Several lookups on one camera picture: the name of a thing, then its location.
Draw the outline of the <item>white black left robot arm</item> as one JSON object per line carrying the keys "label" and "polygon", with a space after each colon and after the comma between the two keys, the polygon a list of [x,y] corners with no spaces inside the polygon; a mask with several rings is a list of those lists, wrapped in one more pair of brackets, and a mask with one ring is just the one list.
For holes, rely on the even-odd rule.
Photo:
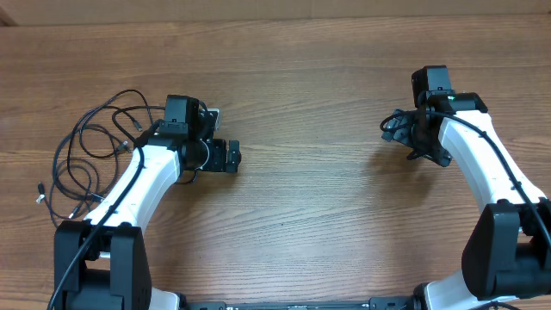
{"label": "white black left robot arm", "polygon": [[184,309],[182,294],[154,288],[144,233],[164,194],[184,171],[235,173],[235,139],[147,131],[107,197],[54,235],[51,309]]}

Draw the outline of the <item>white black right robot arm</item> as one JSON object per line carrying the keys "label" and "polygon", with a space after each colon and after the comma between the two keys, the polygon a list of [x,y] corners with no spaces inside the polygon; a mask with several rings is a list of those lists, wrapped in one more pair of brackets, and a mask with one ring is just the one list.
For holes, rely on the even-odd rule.
{"label": "white black right robot arm", "polygon": [[455,161],[480,217],[452,276],[420,285],[410,309],[491,309],[550,293],[550,200],[516,165],[475,93],[424,91],[380,128],[408,159]]}

